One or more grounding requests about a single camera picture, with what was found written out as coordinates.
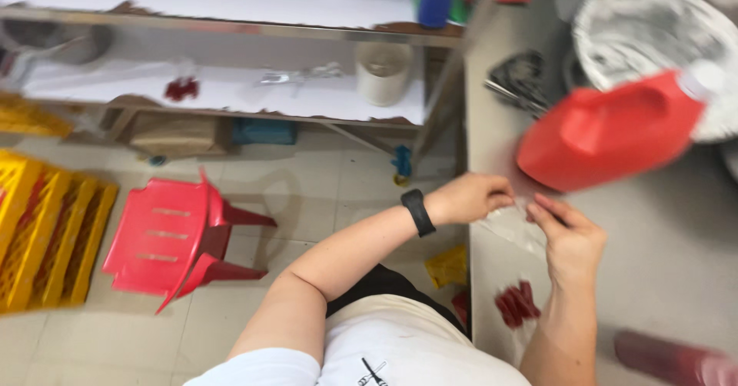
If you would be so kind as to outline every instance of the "fitness tracker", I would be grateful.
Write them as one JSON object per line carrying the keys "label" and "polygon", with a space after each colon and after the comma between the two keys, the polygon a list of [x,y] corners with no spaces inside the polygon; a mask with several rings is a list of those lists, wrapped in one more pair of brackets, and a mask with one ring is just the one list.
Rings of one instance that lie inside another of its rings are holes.
{"label": "fitness tracker", "polygon": [[414,189],[403,194],[400,197],[400,201],[403,206],[410,210],[412,220],[415,221],[416,227],[418,228],[418,236],[422,238],[435,231],[435,227],[428,217],[428,211],[425,210],[423,193],[420,190]]}

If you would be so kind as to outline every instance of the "black shorts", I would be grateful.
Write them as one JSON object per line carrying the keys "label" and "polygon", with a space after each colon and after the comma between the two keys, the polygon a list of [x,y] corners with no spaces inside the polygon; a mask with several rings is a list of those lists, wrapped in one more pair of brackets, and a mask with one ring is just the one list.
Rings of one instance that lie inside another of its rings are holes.
{"label": "black shorts", "polygon": [[327,304],[326,318],[337,313],[338,310],[358,299],[362,299],[365,296],[381,294],[404,296],[405,298],[423,303],[436,310],[436,312],[438,312],[438,314],[443,318],[447,319],[449,323],[454,324],[454,327],[458,328],[458,331],[461,331],[461,333],[466,335],[466,330],[464,330],[464,327],[451,310],[430,299],[430,296],[418,291],[416,287],[414,287],[412,283],[400,273],[387,269],[382,265],[375,266],[374,269],[364,275],[364,278],[360,279],[356,285],[346,291],[344,295],[330,301]]}

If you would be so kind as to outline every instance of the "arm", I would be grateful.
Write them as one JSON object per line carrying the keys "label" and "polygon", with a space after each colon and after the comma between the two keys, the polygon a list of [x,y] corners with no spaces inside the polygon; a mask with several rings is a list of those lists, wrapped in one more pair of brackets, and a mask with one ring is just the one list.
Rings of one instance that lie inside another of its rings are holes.
{"label": "arm", "polygon": [[566,203],[536,195],[529,220],[546,233],[551,294],[520,371],[533,386],[593,386],[595,280],[607,236]]}
{"label": "arm", "polygon": [[[506,178],[465,174],[429,194],[434,225],[469,223],[512,205]],[[392,207],[337,232],[295,260],[274,281],[228,358],[261,348],[290,348],[322,364],[327,301],[348,291],[394,249],[417,234],[410,212]]]}

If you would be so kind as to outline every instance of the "clear plastic sheet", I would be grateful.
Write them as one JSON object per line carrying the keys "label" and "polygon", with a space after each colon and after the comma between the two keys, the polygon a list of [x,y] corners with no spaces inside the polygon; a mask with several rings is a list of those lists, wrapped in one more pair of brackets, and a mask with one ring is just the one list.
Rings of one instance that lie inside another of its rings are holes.
{"label": "clear plastic sheet", "polygon": [[478,223],[515,246],[545,260],[546,235],[536,223],[525,220],[528,216],[525,207],[529,203],[529,198],[517,197],[513,206],[497,209]]}

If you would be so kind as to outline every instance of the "white t-shirt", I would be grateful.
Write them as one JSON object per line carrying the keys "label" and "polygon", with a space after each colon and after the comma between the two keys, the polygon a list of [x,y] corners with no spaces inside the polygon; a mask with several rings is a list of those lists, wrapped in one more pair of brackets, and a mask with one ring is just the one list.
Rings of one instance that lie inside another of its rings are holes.
{"label": "white t-shirt", "polygon": [[307,353],[265,348],[185,386],[530,386],[510,364],[475,349],[433,308],[389,294],[359,299],[328,318],[323,360],[321,369]]}

